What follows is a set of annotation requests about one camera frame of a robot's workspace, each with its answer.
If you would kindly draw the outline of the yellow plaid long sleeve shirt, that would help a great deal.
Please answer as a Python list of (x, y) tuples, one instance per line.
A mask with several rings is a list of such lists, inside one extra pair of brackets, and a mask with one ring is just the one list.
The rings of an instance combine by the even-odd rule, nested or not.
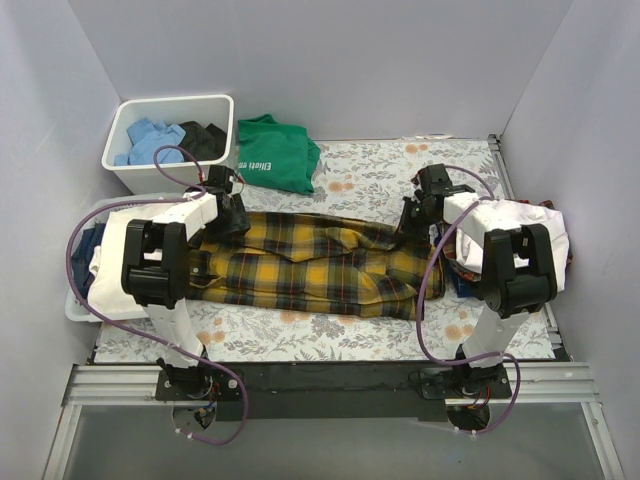
[[(192, 241), (187, 297), (307, 313), (412, 320), (435, 248), (385, 224), (321, 214), (251, 212), (230, 240)], [(441, 298), (435, 264), (426, 299)]]

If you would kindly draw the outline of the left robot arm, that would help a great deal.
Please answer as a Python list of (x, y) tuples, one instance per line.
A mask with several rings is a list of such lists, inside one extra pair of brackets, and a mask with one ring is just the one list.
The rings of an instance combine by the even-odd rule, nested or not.
[(149, 220), (133, 219), (126, 227), (122, 289), (166, 342), (162, 363), (183, 368), (178, 387), (193, 400), (211, 392), (213, 377), (198, 366), (205, 347), (186, 306), (192, 274), (189, 242), (205, 235), (230, 240), (246, 234), (250, 224), (241, 196), (234, 191), (238, 181), (232, 169), (212, 166), (201, 186), (185, 192), (181, 202)]

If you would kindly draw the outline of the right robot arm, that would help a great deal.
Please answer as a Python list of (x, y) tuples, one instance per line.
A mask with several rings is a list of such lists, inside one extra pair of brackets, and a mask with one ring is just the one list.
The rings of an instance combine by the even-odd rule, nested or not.
[[(500, 365), (520, 326), (559, 291), (549, 229), (540, 223), (523, 224), (495, 210), (493, 191), (482, 182), (478, 194), (466, 184), (455, 185), (452, 165), (436, 164), (417, 172), (413, 197), (404, 199), (398, 231), (424, 233), (445, 223), (448, 228), (428, 261), (416, 302), (415, 328), (420, 349), (439, 366), (457, 367), (454, 389), (475, 397), (489, 384), (486, 370)], [(473, 333), (459, 346), (454, 359), (439, 359), (424, 342), (422, 321), (429, 276), (446, 241), (456, 232), (468, 235), (482, 251), (479, 291), (485, 306)]]

